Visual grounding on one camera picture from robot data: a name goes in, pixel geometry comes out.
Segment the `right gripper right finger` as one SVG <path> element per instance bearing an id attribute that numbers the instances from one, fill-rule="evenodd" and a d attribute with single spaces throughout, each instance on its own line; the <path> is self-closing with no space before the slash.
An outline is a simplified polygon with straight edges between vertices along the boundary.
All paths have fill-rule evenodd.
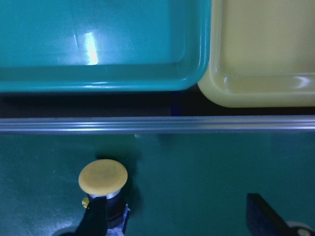
<path id="1" fill-rule="evenodd" d="M 257 193 L 246 198 L 246 225 L 252 236 L 313 236 L 315 231 L 298 222 L 284 221 Z"/>

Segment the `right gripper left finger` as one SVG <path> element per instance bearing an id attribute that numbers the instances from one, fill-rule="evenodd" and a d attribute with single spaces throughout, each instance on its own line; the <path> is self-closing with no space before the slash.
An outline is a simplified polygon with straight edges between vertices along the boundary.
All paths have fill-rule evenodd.
<path id="1" fill-rule="evenodd" d="M 107 218 L 107 198 L 93 198 L 75 231 L 59 233 L 58 236 L 105 236 L 108 230 Z"/>

